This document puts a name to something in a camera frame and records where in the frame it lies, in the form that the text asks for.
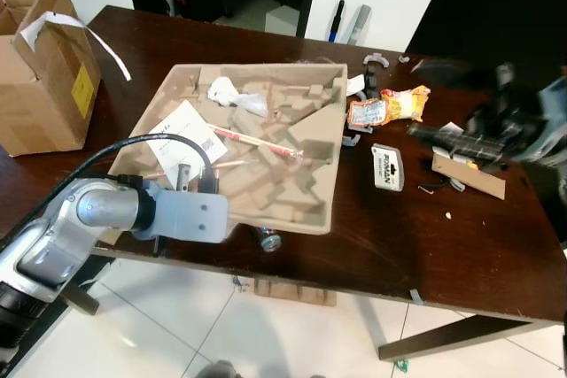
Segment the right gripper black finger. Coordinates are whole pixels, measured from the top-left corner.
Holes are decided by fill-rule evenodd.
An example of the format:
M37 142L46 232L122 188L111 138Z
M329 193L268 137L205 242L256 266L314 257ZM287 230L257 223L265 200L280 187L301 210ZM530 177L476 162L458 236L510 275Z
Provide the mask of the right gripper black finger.
M421 61L415 74L422 82L441 87L494 87L497 73L493 69L469 66L453 61Z
M477 136L461 134L441 127L410 127L409 134L422 143L434 144L434 146L457 146L457 144L484 143L485 140Z

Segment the brown moulded pulp tray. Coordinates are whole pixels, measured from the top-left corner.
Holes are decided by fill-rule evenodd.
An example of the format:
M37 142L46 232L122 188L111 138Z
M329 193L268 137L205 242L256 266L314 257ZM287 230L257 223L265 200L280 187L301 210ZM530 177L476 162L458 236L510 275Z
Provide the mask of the brown moulded pulp tray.
M240 92L263 95L268 117L207 98L218 77L230 78ZM131 134L149 134L168 112L190 100L207 123L303 151L304 158L285 157L218 135L229 151L215 164L247 160L216 172L219 187L229 199L232 223L327 234L346 123L346 83L346 64L177 64Z

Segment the white printed card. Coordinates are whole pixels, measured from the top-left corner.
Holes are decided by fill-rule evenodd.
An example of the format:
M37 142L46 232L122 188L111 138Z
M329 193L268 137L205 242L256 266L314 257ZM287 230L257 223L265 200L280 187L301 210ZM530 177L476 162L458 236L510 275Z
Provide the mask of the white printed card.
M190 100L183 100L172 112L168 112L150 134L180 135L187 138L203 149L210 164L218 162L229 151L227 144L212 130L202 115L199 115ZM198 152L185 143L157 140L147 144L163 167L176 168L180 164L185 164L201 168L204 165L204 160Z

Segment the flat brown cardboard piece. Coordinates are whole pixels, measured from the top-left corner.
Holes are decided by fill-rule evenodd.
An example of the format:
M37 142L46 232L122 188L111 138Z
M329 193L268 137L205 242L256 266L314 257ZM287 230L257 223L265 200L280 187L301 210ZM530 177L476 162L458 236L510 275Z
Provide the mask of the flat brown cardboard piece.
M462 182L469 187L485 192L487 195L503 200L506 196L506 183L500 177L473 169L467 164L458 163L449 157L433 152L432 169L449 179Z

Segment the orange snack bag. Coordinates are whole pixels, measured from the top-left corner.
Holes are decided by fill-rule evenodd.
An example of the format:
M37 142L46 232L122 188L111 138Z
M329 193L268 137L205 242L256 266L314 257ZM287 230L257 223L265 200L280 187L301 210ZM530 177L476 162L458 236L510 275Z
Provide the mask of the orange snack bag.
M392 120L411 119L421 122L429 87L418 86L409 90L382 89L377 98L352 100L349 103L346 123L353 127L384 126Z

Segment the grey plastic clip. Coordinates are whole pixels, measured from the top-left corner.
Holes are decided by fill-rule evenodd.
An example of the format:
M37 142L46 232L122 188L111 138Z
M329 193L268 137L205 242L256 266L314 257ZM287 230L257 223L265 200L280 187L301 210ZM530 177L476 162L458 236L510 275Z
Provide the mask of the grey plastic clip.
M381 53L377 53L377 51L364 56L363 64L365 66L381 66L382 69L388 69L390 65L389 59L385 58Z

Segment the white paper scrap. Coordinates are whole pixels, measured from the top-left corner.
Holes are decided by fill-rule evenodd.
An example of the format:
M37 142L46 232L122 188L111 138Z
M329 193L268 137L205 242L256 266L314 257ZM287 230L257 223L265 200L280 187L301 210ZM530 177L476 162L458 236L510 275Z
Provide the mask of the white paper scrap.
M346 83L346 95L351 96L362 92L366 87L364 74L358 74L356 77L349 78Z

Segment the small metal cylinder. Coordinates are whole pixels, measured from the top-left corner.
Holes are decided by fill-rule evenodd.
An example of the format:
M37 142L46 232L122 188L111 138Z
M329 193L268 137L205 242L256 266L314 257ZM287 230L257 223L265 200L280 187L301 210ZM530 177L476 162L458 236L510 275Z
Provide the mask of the small metal cylinder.
M252 231L264 252L275 252L281 247L281 236L275 229L254 226Z

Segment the grey pole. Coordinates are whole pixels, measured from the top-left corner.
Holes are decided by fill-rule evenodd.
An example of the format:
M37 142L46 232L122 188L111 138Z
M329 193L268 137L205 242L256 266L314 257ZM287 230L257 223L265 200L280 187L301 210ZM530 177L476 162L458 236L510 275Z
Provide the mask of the grey pole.
M363 41L366 26L369 22L369 15L371 15L371 6L361 4L353 16L353 24L351 31L349 31L346 42L348 45L358 46Z

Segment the dark wooden table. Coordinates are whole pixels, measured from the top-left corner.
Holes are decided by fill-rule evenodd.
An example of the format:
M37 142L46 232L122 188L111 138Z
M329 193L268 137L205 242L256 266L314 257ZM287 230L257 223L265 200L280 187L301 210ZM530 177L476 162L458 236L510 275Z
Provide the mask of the dark wooden table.
M159 84L177 64L315 62L321 58L361 71L363 47L255 33L214 23L103 7L93 29L129 67L130 81L108 70L97 92L85 146L80 150L11 157L0 147L0 235L15 226L54 184L90 155L126 138ZM401 192L374 187L371 146L400 151ZM163 265L296 282L356 296L409 301L464 311L466 318L405 341L382 346L382 360L412 359L454 347L562 325L566 269L536 191L518 165L502 173L506 196L474 190L437 193L420 184L437 179L431 151L397 122L345 149L338 167L330 232L287 234L280 250L267 253L240 226L222 244L173 241Z

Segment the black blue pole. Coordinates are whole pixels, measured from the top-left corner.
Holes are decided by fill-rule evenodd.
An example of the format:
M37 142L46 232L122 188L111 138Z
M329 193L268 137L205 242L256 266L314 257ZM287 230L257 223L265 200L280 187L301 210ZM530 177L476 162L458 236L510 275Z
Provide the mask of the black blue pole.
M341 27L341 22L343 22L343 13L346 6L345 0L340 0L337 2L335 13L332 15L332 21L330 22L328 30L328 41L335 42L337 40L339 30Z

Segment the brown pulp packing piece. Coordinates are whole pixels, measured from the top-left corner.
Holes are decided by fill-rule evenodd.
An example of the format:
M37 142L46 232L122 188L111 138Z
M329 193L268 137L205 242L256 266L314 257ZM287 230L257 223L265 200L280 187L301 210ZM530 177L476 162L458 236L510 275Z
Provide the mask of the brown pulp packing piece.
M252 293L255 296L281 298L300 304L328 306L337 305L335 290L307 288L307 286L291 284L291 282L272 282L255 278L252 281Z

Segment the brown box yellow label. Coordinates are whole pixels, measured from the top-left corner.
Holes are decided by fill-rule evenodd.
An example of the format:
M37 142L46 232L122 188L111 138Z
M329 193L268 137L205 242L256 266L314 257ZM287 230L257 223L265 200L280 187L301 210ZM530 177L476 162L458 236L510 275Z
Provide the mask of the brown box yellow label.
M12 157L82 148L100 86L89 31L46 23L35 51L18 35L45 12L77 18L72 0L0 0L0 147Z

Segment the grey robot foot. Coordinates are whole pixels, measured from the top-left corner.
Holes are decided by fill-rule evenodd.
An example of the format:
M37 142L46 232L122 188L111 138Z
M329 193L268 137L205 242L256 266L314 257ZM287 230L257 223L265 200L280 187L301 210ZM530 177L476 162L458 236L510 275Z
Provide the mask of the grey robot foot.
M203 366L193 378L243 378L243 376L231 362L219 360Z

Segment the white paper strip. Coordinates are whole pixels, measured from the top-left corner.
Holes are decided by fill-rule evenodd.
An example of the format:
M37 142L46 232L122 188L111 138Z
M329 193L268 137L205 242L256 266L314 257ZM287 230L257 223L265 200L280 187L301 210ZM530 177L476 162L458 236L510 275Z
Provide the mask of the white paper strip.
M29 23L27 27L24 27L23 30L19 31L18 35L20 35L20 37L24 39L25 43L27 43L29 49L31 49L33 53L36 50L35 47L36 39L39 38L39 34L43 30L46 23L53 23L53 25L61 25L61 26L69 26L69 27L81 27L82 29L89 31L89 33L93 35L94 38L96 38L96 41L100 43L102 49L105 50L106 53L108 53L111 56L111 58L113 58L113 61L117 63L119 70L121 71L122 74L124 74L125 80L126 81L131 80L131 74L130 71L128 70L128 67L126 67L126 64L124 62L122 62L122 59L116 53L116 51L113 50L113 47L111 47L109 43L103 41L100 35L94 33L93 30L90 30L89 27L86 26L84 22L78 20L77 18L70 17L70 15L65 15L57 12L45 12L44 14L41 14L40 18L37 18L36 20L32 21L31 23Z

